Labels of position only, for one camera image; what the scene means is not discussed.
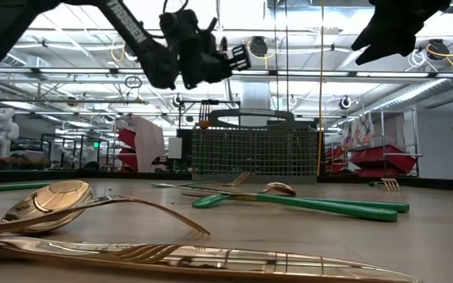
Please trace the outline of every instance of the wire mesh basket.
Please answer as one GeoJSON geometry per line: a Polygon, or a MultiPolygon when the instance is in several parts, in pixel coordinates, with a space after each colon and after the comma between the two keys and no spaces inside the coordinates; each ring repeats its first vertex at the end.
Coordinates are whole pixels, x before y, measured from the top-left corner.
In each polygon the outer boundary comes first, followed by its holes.
{"type": "Polygon", "coordinates": [[[229,182],[248,172],[246,182],[314,184],[317,132],[295,122],[290,112],[259,109],[215,110],[208,129],[194,128],[193,180],[229,182]],[[220,121],[224,116],[273,116],[284,121],[263,127],[243,127],[220,121]]]}

